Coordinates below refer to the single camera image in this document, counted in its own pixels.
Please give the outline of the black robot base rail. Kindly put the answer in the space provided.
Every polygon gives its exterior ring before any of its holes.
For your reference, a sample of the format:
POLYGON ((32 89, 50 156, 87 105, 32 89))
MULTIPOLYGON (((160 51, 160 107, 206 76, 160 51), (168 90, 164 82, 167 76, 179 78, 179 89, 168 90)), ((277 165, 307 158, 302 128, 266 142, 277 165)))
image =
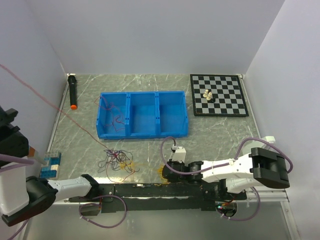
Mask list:
POLYGON ((156 183, 114 183, 100 184, 89 198, 76 196, 71 203, 101 203, 103 213, 115 213, 124 209, 123 203, 106 195, 118 196, 124 200, 128 211, 194 210, 215 211, 217 203, 244 201, 247 194, 228 193, 225 181, 169 184, 156 183))

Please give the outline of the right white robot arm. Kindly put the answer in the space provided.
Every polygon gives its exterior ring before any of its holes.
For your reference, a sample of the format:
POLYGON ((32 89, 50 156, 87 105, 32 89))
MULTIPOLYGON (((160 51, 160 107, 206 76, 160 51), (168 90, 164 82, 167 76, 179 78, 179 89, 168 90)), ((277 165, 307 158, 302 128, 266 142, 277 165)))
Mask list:
POLYGON ((259 147, 252 148, 250 153, 236 160, 203 160, 185 164, 182 160, 171 159, 163 167, 162 177, 170 182, 224 182, 219 185, 218 193, 226 200, 256 186, 270 189, 290 187, 285 158, 277 152, 259 147))

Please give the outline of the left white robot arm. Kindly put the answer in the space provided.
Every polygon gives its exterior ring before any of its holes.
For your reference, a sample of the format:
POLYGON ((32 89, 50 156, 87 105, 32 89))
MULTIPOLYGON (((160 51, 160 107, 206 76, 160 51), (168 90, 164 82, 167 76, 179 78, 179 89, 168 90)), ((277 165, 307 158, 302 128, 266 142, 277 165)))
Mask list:
POLYGON ((83 197, 95 200, 99 183, 89 174, 67 180, 48 180, 27 176, 26 167, 35 162, 28 159, 29 141, 12 125, 18 111, 0 111, 0 214, 12 227, 29 220, 64 199, 83 197))

